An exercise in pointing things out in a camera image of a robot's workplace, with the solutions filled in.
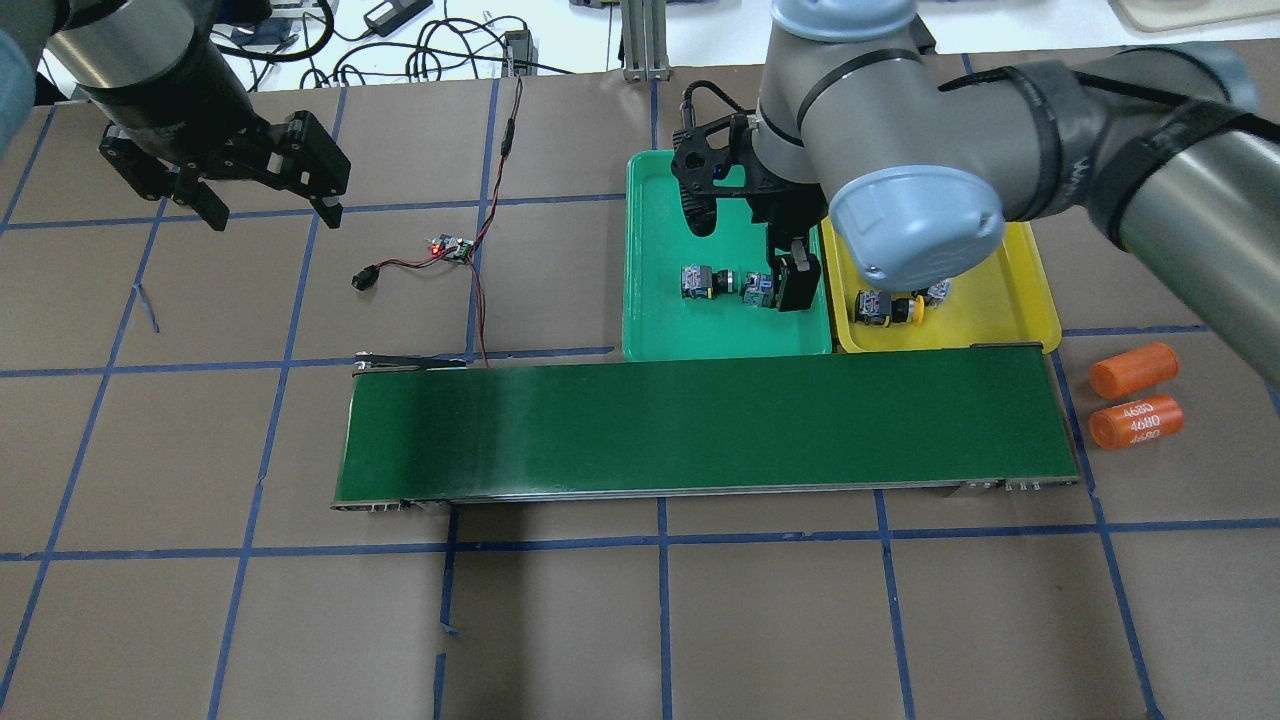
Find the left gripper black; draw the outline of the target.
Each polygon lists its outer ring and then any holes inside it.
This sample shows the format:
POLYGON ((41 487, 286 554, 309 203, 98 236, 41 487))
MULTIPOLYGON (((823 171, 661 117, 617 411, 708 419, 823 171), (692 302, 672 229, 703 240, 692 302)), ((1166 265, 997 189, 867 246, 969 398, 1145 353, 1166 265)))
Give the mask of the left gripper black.
POLYGON ((340 228, 351 160, 314 113, 259 115, 224 60, 179 60, 154 78, 99 88, 111 124, 99 151, 142 199, 180 199, 212 231, 229 208, 205 181, 252 181, 310 201, 340 228))

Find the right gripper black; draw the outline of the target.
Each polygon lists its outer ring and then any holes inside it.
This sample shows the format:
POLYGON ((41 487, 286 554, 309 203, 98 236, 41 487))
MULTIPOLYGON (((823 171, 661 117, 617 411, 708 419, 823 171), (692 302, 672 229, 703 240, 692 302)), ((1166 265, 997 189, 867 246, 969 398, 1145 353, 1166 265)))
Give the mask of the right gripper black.
POLYGON ((745 111, 705 124, 684 111, 672 136, 671 172, 690 232, 707 237, 716 231, 718 201, 741 200, 751 222, 765 227, 767 256, 774 258, 774 309, 812 309, 822 279, 820 259, 808 241, 826 214, 820 186, 785 179, 765 168, 753 145, 745 111))

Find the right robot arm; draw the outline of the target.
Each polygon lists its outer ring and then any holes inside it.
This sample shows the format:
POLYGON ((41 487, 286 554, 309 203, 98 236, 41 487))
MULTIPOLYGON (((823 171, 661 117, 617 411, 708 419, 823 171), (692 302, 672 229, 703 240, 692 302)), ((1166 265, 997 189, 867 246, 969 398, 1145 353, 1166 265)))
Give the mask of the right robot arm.
POLYGON ((698 124, 671 170, 690 231, 721 199, 767 228, 776 306, 809 307, 800 243, 828 219, 873 288, 984 261, 1009 222, 1084 208, 1234 352, 1277 383, 1277 124, 1234 51, 1144 46, 934 85, 913 1, 776 1, 758 104, 698 124))

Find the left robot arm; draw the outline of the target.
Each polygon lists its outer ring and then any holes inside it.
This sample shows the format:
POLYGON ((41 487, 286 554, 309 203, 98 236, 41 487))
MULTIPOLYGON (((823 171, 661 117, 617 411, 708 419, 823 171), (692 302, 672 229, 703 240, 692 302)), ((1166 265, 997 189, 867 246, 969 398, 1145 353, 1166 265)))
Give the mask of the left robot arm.
POLYGON ((215 181, 252 181, 305 199, 339 227, 351 161, 298 110, 260 117, 211 17, 186 1, 5 1, 3 145, 26 123, 40 58, 51 53, 108 118, 99 152, 142 199, 169 199, 215 231, 229 209, 215 181))

